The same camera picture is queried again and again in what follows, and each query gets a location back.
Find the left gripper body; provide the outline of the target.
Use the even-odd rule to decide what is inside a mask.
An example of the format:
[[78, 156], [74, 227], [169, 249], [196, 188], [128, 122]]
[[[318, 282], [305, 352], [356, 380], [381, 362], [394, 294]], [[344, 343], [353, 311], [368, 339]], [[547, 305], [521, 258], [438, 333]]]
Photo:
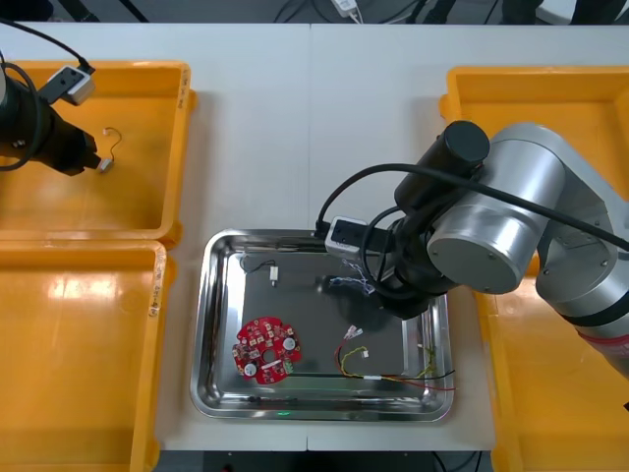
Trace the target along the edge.
[[92, 135], [66, 122], [55, 111], [42, 145], [42, 163], [68, 176], [76, 176], [97, 160], [92, 149], [97, 148]]

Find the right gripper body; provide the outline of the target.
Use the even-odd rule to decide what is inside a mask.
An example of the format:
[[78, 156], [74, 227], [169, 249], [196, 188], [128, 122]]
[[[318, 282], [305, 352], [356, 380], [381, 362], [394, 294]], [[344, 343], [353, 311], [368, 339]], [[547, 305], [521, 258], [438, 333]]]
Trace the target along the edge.
[[378, 284], [382, 309], [401, 320], [421, 315], [433, 299], [445, 293], [445, 277], [440, 274], [406, 280], [392, 273]]

